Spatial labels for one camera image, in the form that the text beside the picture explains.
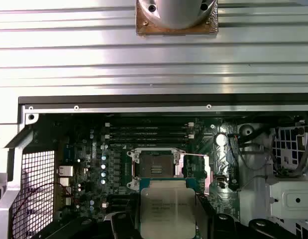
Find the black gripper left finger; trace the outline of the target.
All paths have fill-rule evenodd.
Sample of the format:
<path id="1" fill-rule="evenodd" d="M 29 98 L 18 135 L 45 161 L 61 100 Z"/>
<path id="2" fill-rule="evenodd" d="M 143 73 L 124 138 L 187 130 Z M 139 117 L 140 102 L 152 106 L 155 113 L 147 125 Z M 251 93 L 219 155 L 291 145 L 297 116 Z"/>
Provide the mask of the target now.
<path id="1" fill-rule="evenodd" d="M 111 213 L 103 222 L 79 217 L 68 222 L 52 223 L 33 239 L 140 239 L 129 213 Z"/>

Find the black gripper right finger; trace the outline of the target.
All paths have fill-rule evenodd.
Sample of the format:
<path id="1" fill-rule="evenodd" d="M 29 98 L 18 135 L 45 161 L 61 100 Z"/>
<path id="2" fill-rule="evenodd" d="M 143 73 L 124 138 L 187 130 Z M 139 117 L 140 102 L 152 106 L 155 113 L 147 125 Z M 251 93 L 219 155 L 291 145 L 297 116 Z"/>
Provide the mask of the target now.
<path id="1" fill-rule="evenodd" d="M 196 194 L 196 224 L 204 239 L 295 239 L 296 235 L 267 219 L 248 226 L 228 214 L 217 213 L 204 194 Z"/>

